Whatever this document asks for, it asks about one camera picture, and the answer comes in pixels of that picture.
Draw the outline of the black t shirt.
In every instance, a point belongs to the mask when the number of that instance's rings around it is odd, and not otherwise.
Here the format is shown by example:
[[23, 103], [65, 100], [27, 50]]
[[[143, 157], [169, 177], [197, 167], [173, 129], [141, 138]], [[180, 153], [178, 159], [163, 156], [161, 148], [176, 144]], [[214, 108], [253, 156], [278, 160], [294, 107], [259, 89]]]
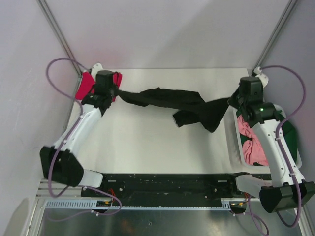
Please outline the black t shirt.
[[178, 89], [153, 88], [139, 93], [116, 89], [115, 95], [141, 107], [152, 105], [175, 109], [173, 118], [178, 127], [201, 123], [211, 133], [217, 129], [229, 106], [229, 98], [206, 102], [198, 92]]

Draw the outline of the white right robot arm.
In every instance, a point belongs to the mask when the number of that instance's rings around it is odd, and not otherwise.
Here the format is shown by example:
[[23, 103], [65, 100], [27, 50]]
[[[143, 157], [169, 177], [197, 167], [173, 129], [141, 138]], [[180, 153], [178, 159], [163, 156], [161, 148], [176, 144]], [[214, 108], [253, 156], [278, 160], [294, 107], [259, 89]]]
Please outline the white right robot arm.
[[274, 104], [263, 101], [261, 80], [241, 78], [228, 103], [241, 111], [258, 137], [271, 174], [271, 180], [264, 181], [246, 172], [237, 173], [227, 185], [228, 194], [239, 197], [246, 192], [260, 199], [268, 213], [302, 207], [315, 194], [315, 184], [307, 182], [295, 165], [278, 127], [279, 114]]

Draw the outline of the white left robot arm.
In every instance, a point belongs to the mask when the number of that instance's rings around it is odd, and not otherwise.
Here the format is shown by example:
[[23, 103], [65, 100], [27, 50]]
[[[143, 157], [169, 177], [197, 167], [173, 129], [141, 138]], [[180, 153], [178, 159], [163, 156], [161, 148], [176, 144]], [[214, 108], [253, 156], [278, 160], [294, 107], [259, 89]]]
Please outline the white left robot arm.
[[80, 108], [78, 119], [52, 146], [40, 150], [47, 180], [71, 187], [90, 186], [100, 197], [108, 193], [109, 185], [103, 181], [103, 175], [83, 168], [77, 155], [88, 134], [115, 101], [115, 91], [120, 87], [122, 77], [120, 72], [103, 69], [83, 74], [75, 95]]

